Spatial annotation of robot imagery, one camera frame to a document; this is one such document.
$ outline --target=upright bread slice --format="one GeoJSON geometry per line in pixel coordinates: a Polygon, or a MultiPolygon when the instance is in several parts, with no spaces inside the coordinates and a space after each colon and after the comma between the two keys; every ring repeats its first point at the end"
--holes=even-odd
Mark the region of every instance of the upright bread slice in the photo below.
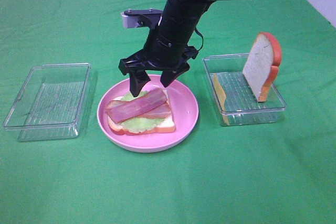
{"type": "Polygon", "coordinates": [[[271,84],[279,72],[282,52],[277,38],[260,32],[252,46],[243,68],[249,86],[258,102],[265,102],[271,84]]]}

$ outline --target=sandwich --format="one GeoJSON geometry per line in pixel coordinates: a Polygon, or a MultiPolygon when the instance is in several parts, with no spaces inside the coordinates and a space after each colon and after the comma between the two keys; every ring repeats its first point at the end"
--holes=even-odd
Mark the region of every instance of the sandwich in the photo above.
{"type": "Polygon", "coordinates": [[[260,32],[243,68],[243,75],[258,102],[267,100],[271,84],[279,72],[281,59],[281,46],[277,38],[271,33],[260,32]]]}
{"type": "Polygon", "coordinates": [[[111,100],[105,107],[110,129],[117,135],[174,132],[176,127],[166,90],[130,92],[111,100]]]}

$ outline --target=toast slice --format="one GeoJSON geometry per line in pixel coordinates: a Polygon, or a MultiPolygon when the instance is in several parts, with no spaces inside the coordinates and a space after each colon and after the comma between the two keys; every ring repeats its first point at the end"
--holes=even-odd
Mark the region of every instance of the toast slice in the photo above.
{"type": "MultiPolygon", "coordinates": [[[[226,111],[225,109],[226,93],[223,86],[220,84],[218,76],[216,74],[213,75],[213,84],[216,95],[218,97],[219,105],[223,111],[226,111]]],[[[230,125],[229,118],[226,115],[222,115],[222,117],[224,123],[226,123],[226,125],[230,125]]]]}
{"type": "Polygon", "coordinates": [[[243,68],[243,75],[258,102],[267,100],[281,60],[281,46],[277,38],[271,33],[260,32],[243,68]]]}

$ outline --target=container rim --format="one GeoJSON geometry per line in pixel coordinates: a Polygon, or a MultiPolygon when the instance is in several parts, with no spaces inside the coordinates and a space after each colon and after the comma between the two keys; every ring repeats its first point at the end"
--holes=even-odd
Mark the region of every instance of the container rim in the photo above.
{"type": "Polygon", "coordinates": [[[218,96],[215,92],[215,87],[213,84],[213,81],[210,76],[209,68],[207,66],[207,61],[212,59],[229,59],[229,58],[247,58],[249,53],[240,53],[240,54],[229,54],[229,55],[212,55],[202,58],[203,65],[205,67],[207,79],[209,83],[211,84],[211,90],[213,93],[213,97],[215,98],[215,102],[217,104],[217,107],[222,115],[241,115],[241,114],[257,114],[257,113],[265,113],[265,112],[280,112],[286,110],[286,102],[280,95],[278,89],[274,85],[274,83],[271,84],[271,88],[273,88],[274,92],[276,93],[278,99],[280,100],[282,106],[277,108],[260,108],[260,109],[252,109],[252,110],[236,110],[236,111],[224,111],[221,107],[221,103],[219,102],[218,96]]]}
{"type": "Polygon", "coordinates": [[[32,67],[26,80],[24,81],[22,87],[20,88],[20,91],[18,93],[18,95],[16,96],[11,109],[9,110],[9,113],[7,115],[7,117],[5,118],[4,122],[3,122],[3,127],[6,130],[32,130],[32,129],[47,129],[50,127],[68,127],[68,126],[74,126],[77,124],[78,121],[78,117],[80,114],[80,111],[82,109],[82,104],[83,104],[83,100],[84,100],[84,94],[85,91],[87,89],[87,85],[88,85],[88,79],[89,79],[89,75],[90,75],[90,71],[91,71],[91,64],[88,62],[84,62],[84,63],[60,63],[60,64],[44,64],[41,66],[35,66],[32,67]],[[68,122],[68,123],[50,123],[50,124],[38,124],[38,125],[13,125],[13,126],[8,126],[8,123],[11,119],[11,116],[15,110],[16,104],[20,101],[25,88],[31,78],[31,76],[33,75],[34,71],[36,70],[40,70],[40,69],[44,69],[44,68],[68,68],[68,67],[87,67],[87,71],[85,74],[85,80],[84,80],[84,84],[83,84],[83,88],[80,92],[80,98],[79,98],[79,103],[76,109],[76,113],[75,113],[75,118],[73,121],[68,122]]]}

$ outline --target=toy bacon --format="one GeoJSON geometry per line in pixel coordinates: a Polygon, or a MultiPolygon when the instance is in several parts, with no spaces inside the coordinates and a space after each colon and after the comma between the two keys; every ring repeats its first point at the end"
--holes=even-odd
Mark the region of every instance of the toy bacon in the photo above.
{"type": "Polygon", "coordinates": [[[156,88],[149,91],[147,94],[135,98],[129,102],[116,102],[118,104],[113,106],[113,103],[109,103],[107,114],[115,122],[120,123],[127,119],[141,115],[141,117],[157,118],[155,114],[167,114],[169,105],[167,104],[167,96],[162,89],[156,88]]]}

